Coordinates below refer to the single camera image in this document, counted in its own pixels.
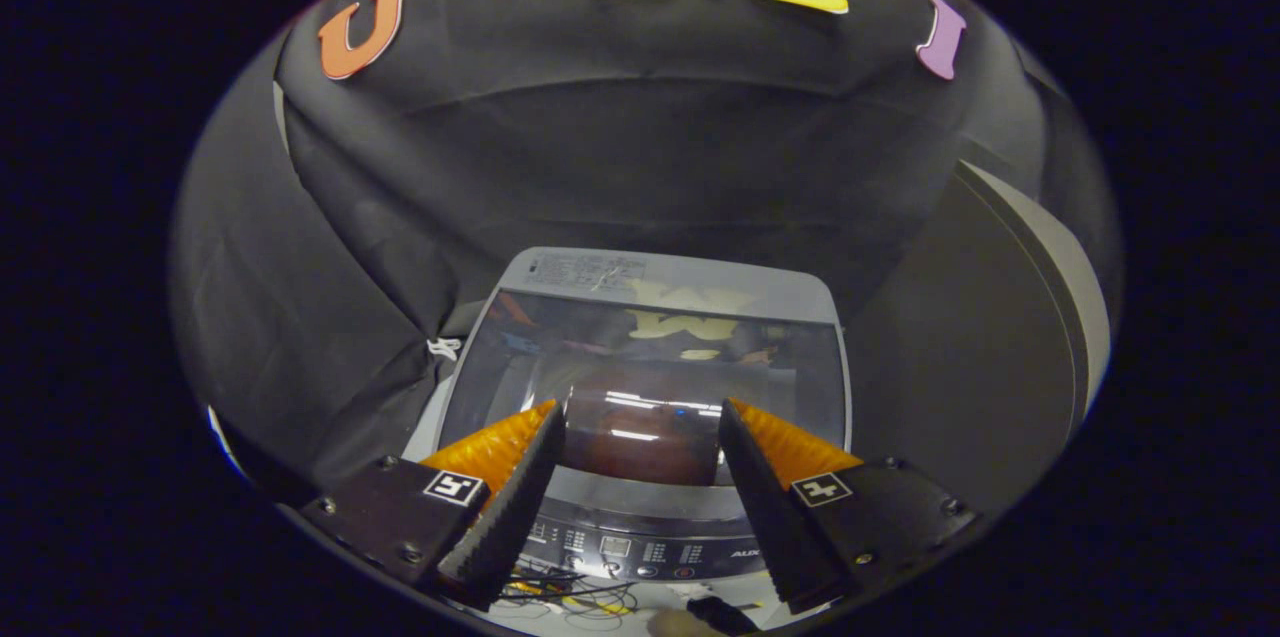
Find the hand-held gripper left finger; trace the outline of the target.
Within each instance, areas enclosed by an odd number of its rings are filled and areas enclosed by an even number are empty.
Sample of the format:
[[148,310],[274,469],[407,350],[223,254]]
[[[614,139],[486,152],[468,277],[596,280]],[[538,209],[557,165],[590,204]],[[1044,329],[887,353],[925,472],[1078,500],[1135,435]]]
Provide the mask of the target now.
[[300,514],[389,581],[486,610],[506,590],[563,446],[564,411],[544,400],[422,460],[370,460]]

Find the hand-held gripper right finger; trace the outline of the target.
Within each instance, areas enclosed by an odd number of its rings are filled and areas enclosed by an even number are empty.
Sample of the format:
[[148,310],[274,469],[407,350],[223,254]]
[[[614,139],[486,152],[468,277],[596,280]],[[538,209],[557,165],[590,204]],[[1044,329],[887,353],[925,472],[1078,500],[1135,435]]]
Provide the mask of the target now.
[[970,501],[906,460],[864,460],[745,400],[723,400],[718,441],[794,614],[886,594],[979,522]]

